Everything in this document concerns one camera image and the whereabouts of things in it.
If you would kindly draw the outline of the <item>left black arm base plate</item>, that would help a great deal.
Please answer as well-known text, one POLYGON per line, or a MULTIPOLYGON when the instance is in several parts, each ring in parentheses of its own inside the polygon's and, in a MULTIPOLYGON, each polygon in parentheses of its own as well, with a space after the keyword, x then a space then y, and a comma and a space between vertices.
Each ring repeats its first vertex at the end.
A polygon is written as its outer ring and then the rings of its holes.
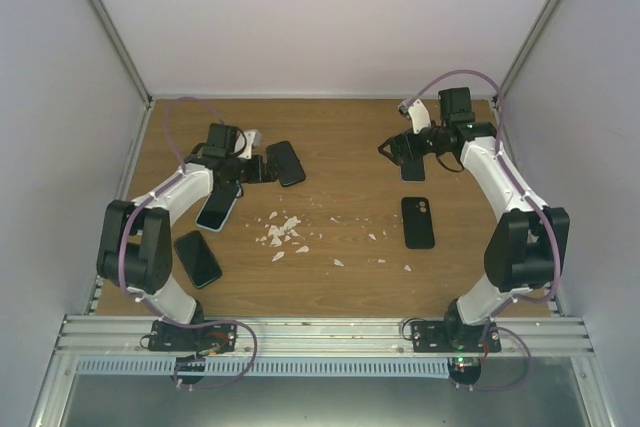
POLYGON ((236 327, 227 324, 187 329, 160 320, 141 337, 139 344, 151 352, 185 352, 197 355, 222 354, 235 350, 236 327))

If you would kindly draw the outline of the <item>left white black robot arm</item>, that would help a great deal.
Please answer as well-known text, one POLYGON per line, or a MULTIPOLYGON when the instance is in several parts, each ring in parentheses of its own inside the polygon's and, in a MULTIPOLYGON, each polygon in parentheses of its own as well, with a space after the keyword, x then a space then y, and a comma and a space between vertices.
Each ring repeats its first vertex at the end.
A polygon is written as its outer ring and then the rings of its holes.
POLYGON ((185 351, 203 345, 206 327, 201 305, 172 275, 172 226, 196 202, 225 181, 263 183, 277 179, 276 168, 253 150, 257 129, 213 123, 207 140, 179 155, 175 173, 131 201, 106 207, 97 256, 97 273, 136 302, 144 303, 165 323, 185 351))

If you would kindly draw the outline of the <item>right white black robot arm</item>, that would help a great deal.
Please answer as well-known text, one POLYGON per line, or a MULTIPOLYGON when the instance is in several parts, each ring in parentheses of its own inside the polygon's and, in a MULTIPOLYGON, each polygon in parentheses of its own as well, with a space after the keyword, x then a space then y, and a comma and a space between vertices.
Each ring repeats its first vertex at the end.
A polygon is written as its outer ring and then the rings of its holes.
POLYGON ((476 180, 494 212, 497 224, 484 253, 484 273, 452 301, 441 323, 447 347, 464 352, 481 344, 488 321, 508 305, 531 300, 532 292, 542 287, 556 291, 570 218, 525 182, 502 148, 497 128, 477 120, 468 88, 442 90, 438 100, 438 121, 421 100, 402 102, 398 110, 411 127, 387 139, 378 151, 398 166, 429 154, 452 154, 476 180))

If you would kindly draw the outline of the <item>black phone case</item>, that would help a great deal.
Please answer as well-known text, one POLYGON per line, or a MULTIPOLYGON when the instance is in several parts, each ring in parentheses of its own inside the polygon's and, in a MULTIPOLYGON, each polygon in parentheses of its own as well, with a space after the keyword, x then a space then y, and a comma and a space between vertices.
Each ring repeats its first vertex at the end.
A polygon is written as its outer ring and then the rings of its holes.
POLYGON ((401 212, 405 246, 408 249, 433 249, 435 235, 429 201, 424 197, 403 197, 401 212))

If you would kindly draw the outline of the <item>black smartphone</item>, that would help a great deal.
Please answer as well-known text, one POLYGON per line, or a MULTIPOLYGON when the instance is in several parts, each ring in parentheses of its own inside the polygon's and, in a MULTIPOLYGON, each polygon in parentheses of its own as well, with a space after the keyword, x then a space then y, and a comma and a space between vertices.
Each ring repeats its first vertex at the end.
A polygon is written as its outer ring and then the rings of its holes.
POLYGON ((404 162, 400 167, 400 172, 404 182, 424 182, 426 180, 422 158, 404 162))

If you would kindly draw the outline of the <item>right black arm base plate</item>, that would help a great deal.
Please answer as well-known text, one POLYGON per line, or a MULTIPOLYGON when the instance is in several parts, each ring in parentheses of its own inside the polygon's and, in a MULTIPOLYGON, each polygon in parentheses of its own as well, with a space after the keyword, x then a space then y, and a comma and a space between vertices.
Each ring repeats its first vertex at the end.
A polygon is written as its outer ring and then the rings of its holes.
POLYGON ((475 354, 498 353, 500 336, 484 332, 482 325, 470 326, 457 320, 427 320, 413 317, 399 326, 404 340, 410 341, 416 353, 475 354))

